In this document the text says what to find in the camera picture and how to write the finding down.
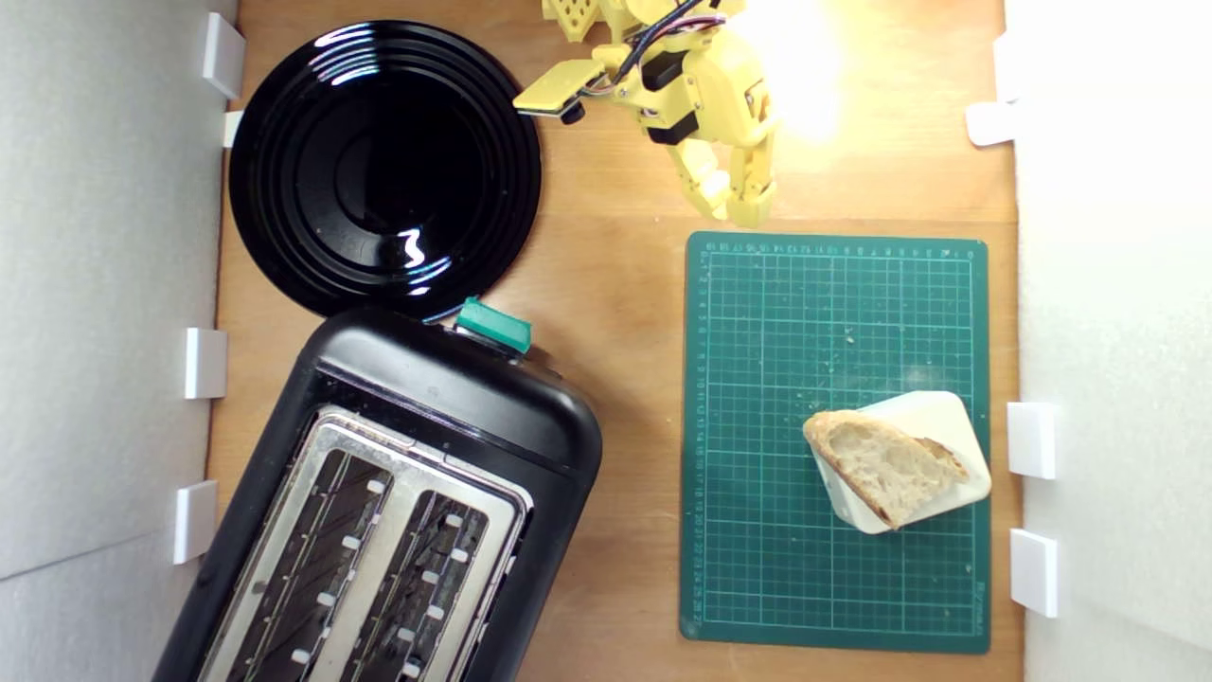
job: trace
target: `toaster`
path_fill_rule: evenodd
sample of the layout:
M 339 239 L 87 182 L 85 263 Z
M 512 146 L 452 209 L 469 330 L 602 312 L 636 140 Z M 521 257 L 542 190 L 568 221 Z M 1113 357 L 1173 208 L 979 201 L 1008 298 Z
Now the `toaster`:
M 601 434 L 502 320 L 469 300 L 451 326 L 368 306 L 316 328 L 153 682 L 514 678 Z

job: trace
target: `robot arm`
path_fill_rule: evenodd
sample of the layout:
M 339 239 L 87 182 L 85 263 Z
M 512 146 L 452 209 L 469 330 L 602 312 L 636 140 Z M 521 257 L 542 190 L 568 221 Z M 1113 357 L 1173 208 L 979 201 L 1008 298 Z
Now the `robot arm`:
M 778 118 L 756 55 L 725 29 L 744 0 L 544 0 L 544 16 L 570 40 L 606 21 L 613 41 L 590 59 L 561 62 L 515 107 L 576 122 L 584 97 L 630 108 L 654 143 L 667 145 L 682 189 L 704 216 L 755 228 L 770 214 Z M 720 168 L 711 143 L 732 147 Z

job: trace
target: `bread crust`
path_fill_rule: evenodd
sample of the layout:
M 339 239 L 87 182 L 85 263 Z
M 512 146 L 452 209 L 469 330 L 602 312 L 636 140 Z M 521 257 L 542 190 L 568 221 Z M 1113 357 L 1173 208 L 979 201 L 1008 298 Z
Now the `bread crust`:
M 846 486 L 854 492 L 856 495 L 863 503 L 870 508 L 875 516 L 880 517 L 880 521 L 888 525 L 893 531 L 898 531 L 903 525 L 897 523 L 892 520 L 892 515 L 888 510 L 875 500 L 862 486 L 857 486 L 844 471 L 841 465 L 841 458 L 834 452 L 833 447 L 829 445 L 833 432 L 840 426 L 858 425 L 870 429 L 873 432 L 877 434 L 879 439 L 892 443 L 894 441 L 902 441 L 913 443 L 915 447 L 921 448 L 931 458 L 943 463 L 949 469 L 953 469 L 960 481 L 968 480 L 968 472 L 960 464 L 960 460 L 955 458 L 955 454 L 947 449 L 942 443 L 932 441 L 930 439 L 914 439 L 899 429 L 887 424 L 885 422 L 870 418 L 858 411 L 830 411 L 821 412 L 804 423 L 804 437 L 812 446 L 813 452 L 821 455 L 837 476 L 846 482 Z

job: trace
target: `wire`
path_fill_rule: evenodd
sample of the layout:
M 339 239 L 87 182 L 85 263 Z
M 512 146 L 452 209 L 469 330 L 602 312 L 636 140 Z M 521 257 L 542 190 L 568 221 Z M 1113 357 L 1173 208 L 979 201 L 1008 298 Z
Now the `wire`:
M 610 79 L 610 82 L 606 86 L 601 87 L 598 86 L 598 84 L 583 87 L 581 90 L 582 94 L 588 94 L 590 97 L 601 97 L 602 94 L 607 94 L 608 92 L 614 90 L 614 87 L 619 82 L 622 82 L 624 78 L 627 78 L 627 74 L 631 73 L 631 69 L 634 69 L 635 65 L 640 62 L 640 58 L 644 57 L 644 53 L 647 52 L 648 48 L 652 47 L 652 45 L 657 40 L 659 40 L 665 33 L 673 30 L 670 27 L 675 24 L 679 19 L 685 17 L 691 10 L 698 6 L 702 1 L 703 0 L 685 0 L 684 2 L 674 7 L 671 12 L 669 12 L 664 17 L 661 17 L 661 19 L 658 19 L 656 23 L 640 31 L 635 36 L 635 46 L 631 48 L 631 52 L 627 56 L 627 58 L 623 59 L 623 63 L 619 65 L 613 78 Z

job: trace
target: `green cutting mat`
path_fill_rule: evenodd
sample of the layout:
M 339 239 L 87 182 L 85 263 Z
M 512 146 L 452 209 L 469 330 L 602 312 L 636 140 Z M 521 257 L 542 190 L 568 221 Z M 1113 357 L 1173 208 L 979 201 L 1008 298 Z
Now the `green cutting mat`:
M 682 634 L 987 652 L 989 502 L 864 535 L 801 435 L 817 411 L 944 390 L 988 458 L 984 243 L 701 231 L 686 251 Z

